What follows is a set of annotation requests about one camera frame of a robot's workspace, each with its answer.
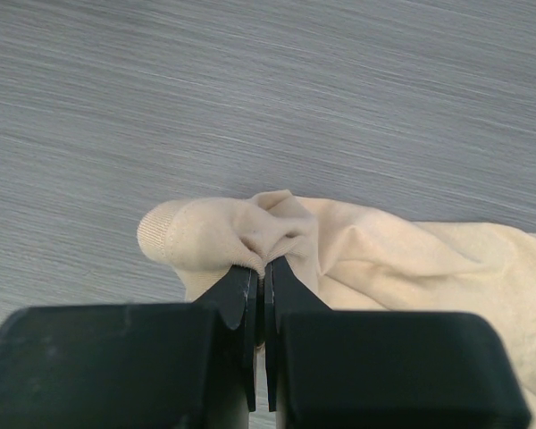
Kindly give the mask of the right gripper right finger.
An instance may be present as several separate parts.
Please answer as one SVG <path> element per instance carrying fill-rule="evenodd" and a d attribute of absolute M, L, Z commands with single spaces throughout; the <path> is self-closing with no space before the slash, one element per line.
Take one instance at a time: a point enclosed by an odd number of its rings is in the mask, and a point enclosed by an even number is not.
<path fill-rule="evenodd" d="M 264 282 L 279 428 L 526 428 L 505 347 L 465 312 L 333 310 L 280 257 Z"/>

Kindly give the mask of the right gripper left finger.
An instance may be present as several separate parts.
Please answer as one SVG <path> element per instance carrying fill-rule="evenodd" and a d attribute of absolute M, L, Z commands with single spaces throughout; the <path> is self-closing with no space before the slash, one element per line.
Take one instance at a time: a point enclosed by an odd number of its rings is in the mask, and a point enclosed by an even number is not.
<path fill-rule="evenodd" d="M 257 275 L 191 303 L 25 307 L 0 325 L 0 428 L 246 428 Z"/>

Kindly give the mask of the beige t shirt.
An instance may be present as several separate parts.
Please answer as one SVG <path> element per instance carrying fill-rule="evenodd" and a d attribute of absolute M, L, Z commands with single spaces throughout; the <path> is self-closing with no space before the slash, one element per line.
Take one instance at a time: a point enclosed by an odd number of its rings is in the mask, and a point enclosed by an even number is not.
<path fill-rule="evenodd" d="M 162 203 L 143 217 L 137 237 L 149 259 L 173 268 L 190 301 L 234 265 L 264 274 L 285 257 L 334 309 L 480 315 L 500 335 L 536 427 L 534 233 L 497 223 L 410 222 L 277 190 Z"/>

